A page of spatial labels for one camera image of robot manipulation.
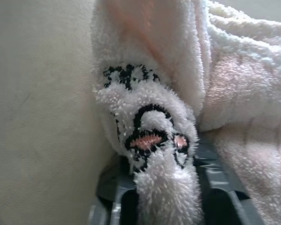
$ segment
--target white towel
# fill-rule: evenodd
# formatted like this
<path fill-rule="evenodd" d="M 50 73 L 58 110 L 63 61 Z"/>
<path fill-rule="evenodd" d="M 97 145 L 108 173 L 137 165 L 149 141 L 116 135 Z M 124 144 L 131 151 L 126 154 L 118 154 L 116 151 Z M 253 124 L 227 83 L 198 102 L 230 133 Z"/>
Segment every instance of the white towel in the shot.
<path fill-rule="evenodd" d="M 106 134 L 135 172 L 139 224 L 202 222 L 197 121 L 266 224 L 281 225 L 281 23 L 204 0 L 97 0 L 92 50 Z"/>

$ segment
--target folded towel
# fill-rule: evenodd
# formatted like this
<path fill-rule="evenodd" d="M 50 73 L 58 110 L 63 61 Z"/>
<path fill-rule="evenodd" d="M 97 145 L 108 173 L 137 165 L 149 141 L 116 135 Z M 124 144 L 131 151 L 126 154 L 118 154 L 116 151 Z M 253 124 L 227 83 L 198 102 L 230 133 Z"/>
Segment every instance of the folded towel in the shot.
<path fill-rule="evenodd" d="M 135 173 L 139 224 L 203 222 L 197 121 L 264 221 L 281 225 L 281 23 L 205 0 L 97 0 L 92 55 L 107 137 Z"/>

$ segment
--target pink embroidered cheek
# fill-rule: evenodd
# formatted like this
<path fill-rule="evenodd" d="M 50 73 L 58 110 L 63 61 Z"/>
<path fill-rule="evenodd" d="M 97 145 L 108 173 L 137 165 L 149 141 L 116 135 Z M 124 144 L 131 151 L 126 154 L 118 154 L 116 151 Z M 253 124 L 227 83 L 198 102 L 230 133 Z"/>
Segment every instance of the pink embroidered cheek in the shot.
<path fill-rule="evenodd" d="M 186 138 L 183 136 L 175 136 L 174 142 L 179 149 L 187 146 Z"/>
<path fill-rule="evenodd" d="M 130 147 L 138 147 L 142 150 L 150 150 L 152 146 L 159 144 L 162 141 L 160 136 L 147 135 L 144 137 L 139 137 L 130 143 Z"/>

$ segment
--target plastic container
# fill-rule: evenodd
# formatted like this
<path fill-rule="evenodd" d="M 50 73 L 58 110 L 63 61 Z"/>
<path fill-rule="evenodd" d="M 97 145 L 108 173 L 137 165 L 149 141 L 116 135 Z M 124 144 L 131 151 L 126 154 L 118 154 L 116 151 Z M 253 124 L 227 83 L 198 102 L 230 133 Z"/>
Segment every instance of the plastic container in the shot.
<path fill-rule="evenodd" d="M 264 225 L 247 191 L 214 147 L 200 137 L 194 156 L 205 225 Z M 88 225 L 135 225 L 138 195 L 125 158 L 105 170 L 97 186 Z"/>

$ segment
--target black embroidery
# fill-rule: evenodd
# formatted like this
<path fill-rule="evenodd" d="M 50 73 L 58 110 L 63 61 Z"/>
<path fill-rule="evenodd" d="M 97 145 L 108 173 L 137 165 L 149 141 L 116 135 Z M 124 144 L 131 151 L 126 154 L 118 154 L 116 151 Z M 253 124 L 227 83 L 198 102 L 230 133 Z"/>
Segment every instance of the black embroidery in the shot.
<path fill-rule="evenodd" d="M 159 77 L 152 70 L 147 70 L 144 65 L 133 66 L 128 64 L 125 68 L 109 67 L 103 72 L 106 79 L 104 87 L 108 88 L 112 82 L 123 84 L 127 90 L 132 90 L 132 84 L 136 84 L 142 80 L 159 82 Z M 162 147 L 165 143 L 173 144 L 173 157 L 178 166 L 182 169 L 185 167 L 189 158 L 189 140 L 183 134 L 169 134 L 166 130 L 144 130 L 141 131 L 141 118 L 144 113 L 150 111 L 161 112 L 165 118 L 169 120 L 174 127 L 174 121 L 170 113 L 162 106 L 156 104 L 146 105 L 138 110 L 133 119 L 134 131 L 126 139 L 125 148 L 129 151 L 135 165 L 135 172 L 145 171 L 148 166 L 148 158 L 152 152 L 155 152 L 158 147 Z M 118 140 L 120 141 L 119 120 L 115 119 L 117 124 Z"/>
<path fill-rule="evenodd" d="M 153 73 L 152 69 L 147 71 L 146 67 L 142 64 L 137 66 L 128 64 L 126 68 L 109 67 L 103 72 L 103 75 L 106 79 L 104 84 L 105 88 L 108 88 L 112 82 L 117 82 L 123 84 L 127 90 L 132 90 L 132 82 L 140 82 L 142 80 L 160 81 L 159 77 Z"/>
<path fill-rule="evenodd" d="M 146 105 L 138 110 L 138 112 L 136 113 L 134 120 L 133 120 L 134 132 L 132 133 L 132 135 L 130 135 L 127 138 L 127 140 L 125 142 L 125 148 L 133 154 L 134 161 L 139 162 L 139 160 L 141 158 L 144 160 L 144 164 L 140 167 L 140 169 L 138 169 L 136 167 L 134 168 L 134 171 L 136 171 L 136 172 L 144 171 L 147 168 L 148 158 L 151 155 L 151 153 L 155 152 L 157 147 L 161 147 L 166 141 L 169 140 L 166 131 L 161 131 L 161 130 L 157 130 L 157 129 L 153 129 L 151 131 L 149 131 L 149 130 L 140 131 L 141 118 L 144 113 L 150 112 L 150 111 L 158 111 L 158 112 L 164 113 L 165 118 L 169 119 L 171 121 L 172 125 L 174 126 L 174 121 L 173 121 L 170 113 L 160 105 L 150 104 L 150 105 Z M 183 144 L 182 146 L 179 146 L 175 142 L 175 138 L 182 138 L 182 140 L 185 140 L 185 144 Z M 145 143 L 146 141 L 147 141 L 147 145 L 149 146 L 148 149 L 144 149 L 144 147 L 141 146 L 142 142 Z M 171 141 L 173 142 L 173 146 L 175 149 L 174 153 L 173 153 L 174 159 L 175 159 L 176 163 L 183 169 L 189 158 L 188 138 L 182 134 L 174 134 L 173 139 Z M 185 156 L 184 162 L 179 161 L 179 156 L 181 156 L 181 154 L 183 154 Z"/>
<path fill-rule="evenodd" d="M 177 137 L 181 137 L 185 140 L 186 144 L 183 146 L 179 146 L 176 142 L 175 142 L 175 138 Z M 174 146 L 175 146 L 175 151 L 174 151 L 174 159 L 176 161 L 176 163 L 183 169 L 186 166 L 187 160 L 189 158 L 189 154 L 188 154 L 188 149 L 189 149 L 189 140 L 185 135 L 182 134 L 176 134 L 174 135 Z M 179 162 L 179 155 L 184 155 L 185 156 L 185 160 L 184 162 Z"/>

